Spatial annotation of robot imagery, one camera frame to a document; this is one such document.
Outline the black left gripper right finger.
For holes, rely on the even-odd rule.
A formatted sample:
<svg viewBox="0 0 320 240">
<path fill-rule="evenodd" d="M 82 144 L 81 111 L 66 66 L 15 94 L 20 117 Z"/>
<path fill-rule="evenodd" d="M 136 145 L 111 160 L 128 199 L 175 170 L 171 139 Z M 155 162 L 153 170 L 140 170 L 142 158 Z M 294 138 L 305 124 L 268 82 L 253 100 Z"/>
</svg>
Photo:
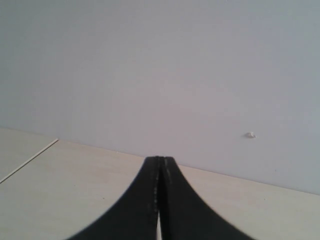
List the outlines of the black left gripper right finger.
<svg viewBox="0 0 320 240">
<path fill-rule="evenodd" d="M 191 187 L 172 157 L 159 158 L 159 220 L 163 240 L 251 240 Z"/>
</svg>

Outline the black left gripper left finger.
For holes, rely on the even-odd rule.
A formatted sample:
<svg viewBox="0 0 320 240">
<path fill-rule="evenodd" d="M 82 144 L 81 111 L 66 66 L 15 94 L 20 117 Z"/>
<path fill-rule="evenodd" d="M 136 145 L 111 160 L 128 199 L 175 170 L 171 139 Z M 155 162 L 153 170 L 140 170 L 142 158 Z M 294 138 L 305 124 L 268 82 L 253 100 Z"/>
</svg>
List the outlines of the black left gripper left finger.
<svg viewBox="0 0 320 240">
<path fill-rule="evenodd" d="M 138 174 L 102 216 L 71 240 L 156 240 L 160 158 L 147 157 Z"/>
</svg>

